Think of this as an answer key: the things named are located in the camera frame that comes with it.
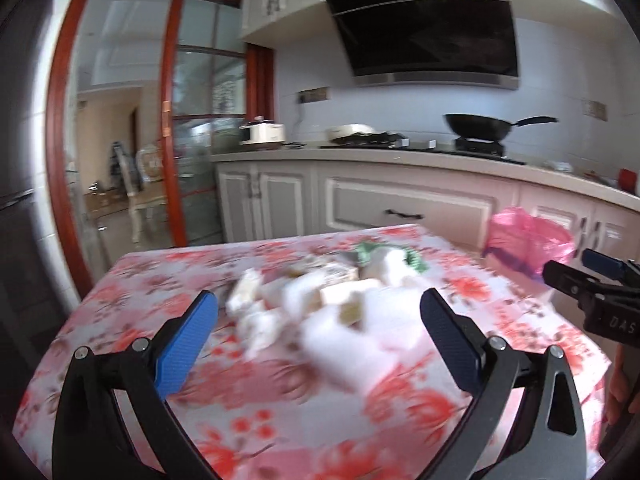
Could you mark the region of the person's hand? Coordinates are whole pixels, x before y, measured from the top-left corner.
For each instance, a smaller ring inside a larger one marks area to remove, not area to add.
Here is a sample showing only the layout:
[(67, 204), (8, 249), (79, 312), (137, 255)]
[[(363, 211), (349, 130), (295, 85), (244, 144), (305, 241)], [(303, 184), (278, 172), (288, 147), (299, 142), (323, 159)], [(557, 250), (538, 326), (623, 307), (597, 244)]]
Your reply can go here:
[(616, 355), (613, 364), (613, 373), (608, 384), (606, 394), (604, 416), (609, 425), (614, 425), (623, 412), (636, 414), (640, 410), (639, 395), (636, 394), (632, 400), (631, 388), (628, 379), (623, 371), (624, 352), (623, 347), (616, 348)]

